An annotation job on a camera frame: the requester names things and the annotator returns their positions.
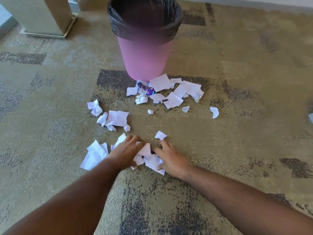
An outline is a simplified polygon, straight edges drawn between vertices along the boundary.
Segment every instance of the person's left arm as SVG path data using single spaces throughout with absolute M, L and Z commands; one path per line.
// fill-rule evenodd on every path
M 3 235 L 90 234 L 100 221 L 105 201 L 121 170 L 136 166 L 135 155 L 146 142 L 127 136 L 107 158 L 49 201 L 29 213 Z

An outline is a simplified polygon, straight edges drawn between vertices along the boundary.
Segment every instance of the person's left hand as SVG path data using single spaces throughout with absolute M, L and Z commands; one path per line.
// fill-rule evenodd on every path
M 140 141 L 140 137 L 135 135 L 128 135 L 124 142 L 120 143 L 108 156 L 108 158 L 113 159 L 116 162 L 116 165 L 121 169 L 125 170 L 126 168 L 132 166 L 135 169 L 137 164 L 134 161 L 134 157 L 138 152 L 146 145 L 147 142 L 141 142 L 136 145 L 136 142 Z

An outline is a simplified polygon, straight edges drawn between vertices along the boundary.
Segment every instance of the beige column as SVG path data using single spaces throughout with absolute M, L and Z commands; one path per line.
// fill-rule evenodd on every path
M 0 0 L 0 3 L 30 33 L 64 35 L 72 21 L 67 0 Z

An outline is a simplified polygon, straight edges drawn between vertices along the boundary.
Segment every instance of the person's right hand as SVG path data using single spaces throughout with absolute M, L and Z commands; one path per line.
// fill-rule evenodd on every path
M 190 167 L 189 162 L 170 142 L 162 140 L 160 144 L 162 145 L 162 149 L 159 147 L 153 149 L 163 161 L 157 169 L 164 169 L 171 176 L 181 179 L 183 174 L 188 170 L 188 167 Z

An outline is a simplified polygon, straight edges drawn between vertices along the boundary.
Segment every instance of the person's right arm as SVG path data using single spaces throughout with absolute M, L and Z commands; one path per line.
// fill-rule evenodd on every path
M 154 152 L 159 169 L 182 179 L 207 198 L 244 235 L 313 234 L 313 219 L 236 180 L 192 166 L 170 142 Z

